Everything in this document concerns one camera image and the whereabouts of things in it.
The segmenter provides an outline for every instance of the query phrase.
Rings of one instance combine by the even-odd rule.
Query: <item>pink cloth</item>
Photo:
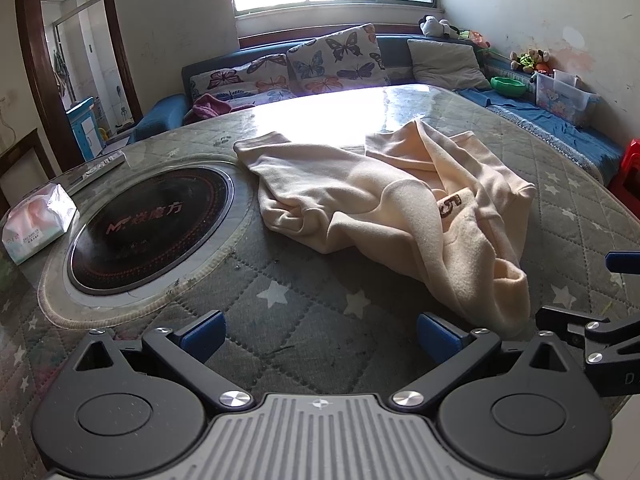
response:
[[[204,121],[205,119],[212,119],[213,117],[235,112],[236,110],[253,107],[254,105],[242,105],[234,108],[229,103],[221,101],[211,94],[203,94],[193,102],[193,107],[191,107],[191,110],[184,116],[182,124],[193,124]]]

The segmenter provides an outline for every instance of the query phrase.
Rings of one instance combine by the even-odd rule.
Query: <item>green bowl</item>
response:
[[[527,85],[509,77],[492,77],[491,88],[505,97],[522,97]]]

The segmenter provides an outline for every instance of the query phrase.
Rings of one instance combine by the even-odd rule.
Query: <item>gray ribbed plate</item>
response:
[[[50,480],[62,480],[52,476]],[[417,415],[372,395],[268,395],[222,415],[198,448],[155,480],[478,480]],[[581,475],[582,480],[591,479]]]

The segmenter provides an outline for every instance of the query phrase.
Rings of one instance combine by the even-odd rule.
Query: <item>sofa backrest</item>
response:
[[[425,38],[424,36],[417,36],[413,34],[378,34],[377,38],[378,46],[380,47],[380,54],[382,54],[382,61],[388,71],[391,84],[395,85],[415,82],[411,65],[411,53],[409,52],[406,40],[427,39],[433,41],[472,44],[476,50],[476,56],[478,55],[475,44],[465,40]],[[311,39],[312,38],[307,38],[306,40],[285,41],[283,43],[273,43],[264,46],[252,46],[250,48],[243,48],[231,54],[214,57],[212,59],[207,59],[185,66],[182,69],[182,84],[184,85],[184,92],[191,100],[190,78],[195,75],[202,74],[204,72],[213,72],[214,70],[220,70],[221,68],[241,66],[258,59],[259,57],[268,56],[269,54],[284,54],[291,47]]]

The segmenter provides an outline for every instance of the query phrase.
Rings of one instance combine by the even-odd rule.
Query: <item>window frame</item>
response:
[[[293,7],[313,7],[320,5],[330,5],[330,4],[390,4],[390,5],[406,5],[412,7],[424,7],[426,9],[436,9],[438,7],[438,0],[433,0],[432,2],[420,2],[418,0],[318,0],[310,2],[309,0],[304,2],[293,2],[290,4],[279,4],[275,6],[266,6],[266,7],[255,7],[253,9],[246,10],[238,10],[236,9],[235,0],[231,0],[234,6],[234,13],[236,18],[238,16],[246,16],[248,14],[253,14],[255,12],[264,12],[265,10],[281,10],[281,9],[291,9]]]

